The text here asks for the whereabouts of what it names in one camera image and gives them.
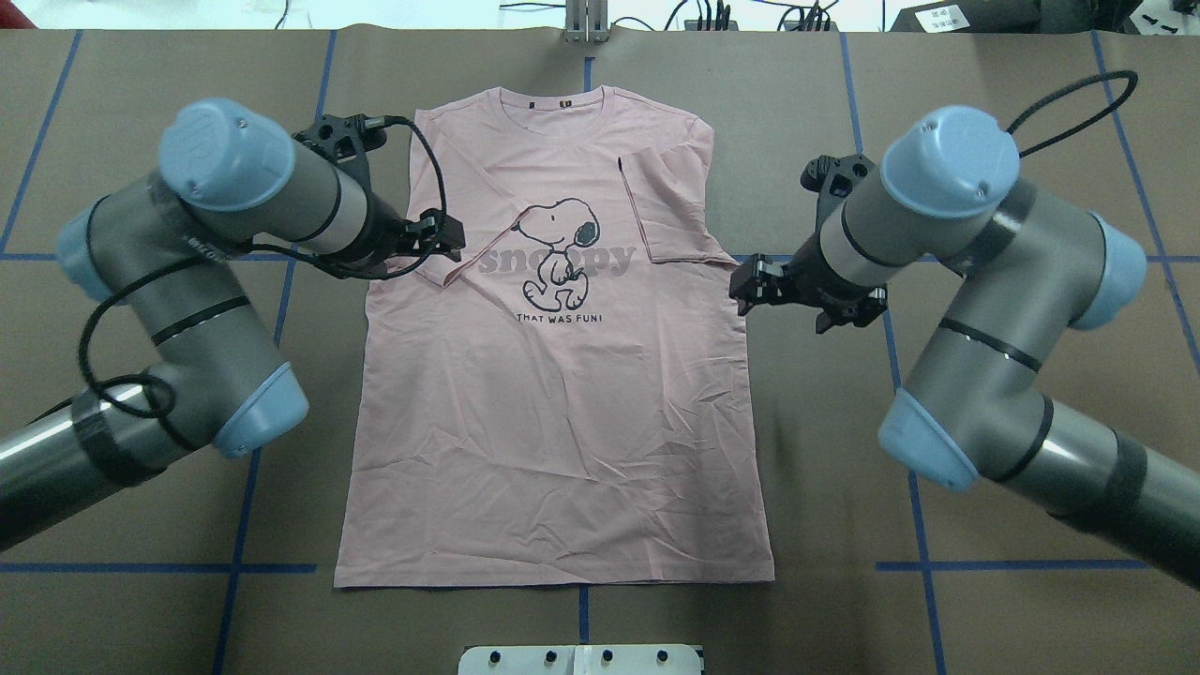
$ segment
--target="cartoon dog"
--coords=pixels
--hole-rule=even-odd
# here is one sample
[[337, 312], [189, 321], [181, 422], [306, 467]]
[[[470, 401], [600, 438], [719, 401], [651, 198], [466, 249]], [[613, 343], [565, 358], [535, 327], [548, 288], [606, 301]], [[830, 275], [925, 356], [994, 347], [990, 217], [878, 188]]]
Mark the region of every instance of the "cartoon dog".
[[530, 207], [514, 232], [550, 247], [538, 263], [538, 279], [524, 282], [529, 304], [547, 312], [577, 310], [588, 297], [588, 275], [568, 255], [600, 240], [600, 221], [583, 199], [569, 197], [548, 207]]

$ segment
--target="white paper tag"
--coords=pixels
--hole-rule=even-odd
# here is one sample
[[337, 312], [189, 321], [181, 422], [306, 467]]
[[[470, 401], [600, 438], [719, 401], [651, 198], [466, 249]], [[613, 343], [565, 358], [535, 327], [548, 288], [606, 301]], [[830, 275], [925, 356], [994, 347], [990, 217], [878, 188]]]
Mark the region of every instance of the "white paper tag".
[[947, 32], [971, 25], [958, 5], [917, 12], [917, 20], [920, 22], [920, 28], [925, 29], [925, 32]]

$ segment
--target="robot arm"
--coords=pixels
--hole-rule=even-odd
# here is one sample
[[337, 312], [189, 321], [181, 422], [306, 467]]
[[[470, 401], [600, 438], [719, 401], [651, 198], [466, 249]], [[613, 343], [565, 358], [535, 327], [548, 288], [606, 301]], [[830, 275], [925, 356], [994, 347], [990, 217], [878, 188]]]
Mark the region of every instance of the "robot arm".
[[822, 309], [817, 331], [866, 325], [883, 286], [931, 253], [962, 286], [880, 429], [881, 446], [952, 490], [979, 476], [1200, 587], [1200, 476], [1037, 393], [1067, 328], [1092, 329], [1136, 295], [1141, 247], [1019, 177], [992, 118], [935, 110], [887, 151], [822, 159], [818, 228], [784, 265], [754, 256], [731, 280], [755, 304]]
[[71, 280], [102, 309], [127, 301], [163, 360], [96, 382], [92, 316], [79, 354], [89, 389], [0, 441], [0, 550], [200, 447], [241, 456], [300, 423], [307, 400], [224, 264], [256, 234], [312, 251], [337, 276], [380, 277], [394, 256], [457, 259], [462, 225], [444, 199], [414, 223], [371, 192], [366, 151], [394, 121], [407, 123], [325, 115], [290, 137], [233, 101], [199, 101], [163, 135], [157, 171], [64, 228]]

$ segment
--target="light blue joint cap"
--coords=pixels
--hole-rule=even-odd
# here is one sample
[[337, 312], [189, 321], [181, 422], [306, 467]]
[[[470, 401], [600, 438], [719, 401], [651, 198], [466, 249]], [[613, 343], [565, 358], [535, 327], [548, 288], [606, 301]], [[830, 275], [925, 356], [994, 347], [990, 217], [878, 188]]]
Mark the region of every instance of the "light blue joint cap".
[[212, 444], [224, 456], [238, 459], [287, 434], [306, 414], [308, 399], [292, 372], [292, 364], [286, 363], [241, 404]]
[[965, 219], [1008, 196], [1020, 173], [1020, 153], [988, 113], [947, 106], [893, 143], [881, 172], [883, 186], [904, 207], [937, 219]]
[[1092, 214], [1104, 232], [1104, 274], [1100, 287], [1087, 310], [1070, 324], [1079, 330], [1092, 330], [1116, 318], [1121, 307], [1138, 297], [1146, 281], [1146, 252], [1132, 237]]
[[282, 126], [228, 98], [187, 106], [158, 144], [167, 185], [212, 211], [242, 211], [270, 199], [295, 163], [295, 142]]
[[961, 492], [979, 471], [925, 406], [904, 389], [880, 426], [880, 444], [889, 455], [938, 485]]
[[88, 247], [88, 222], [98, 204], [100, 202], [96, 202], [91, 208], [84, 209], [62, 228], [54, 246], [54, 257], [72, 283], [83, 288], [92, 300], [103, 303], [113, 297], [113, 291], [100, 276], [96, 262], [91, 259], [91, 250]]

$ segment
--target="pink t-shirt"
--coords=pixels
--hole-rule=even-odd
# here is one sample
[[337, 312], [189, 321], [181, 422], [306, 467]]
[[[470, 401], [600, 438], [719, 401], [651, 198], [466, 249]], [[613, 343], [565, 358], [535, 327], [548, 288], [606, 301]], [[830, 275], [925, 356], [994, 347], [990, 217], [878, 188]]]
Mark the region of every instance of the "pink t-shirt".
[[772, 580], [712, 127], [611, 86], [415, 121], [467, 249], [367, 293], [335, 585]]

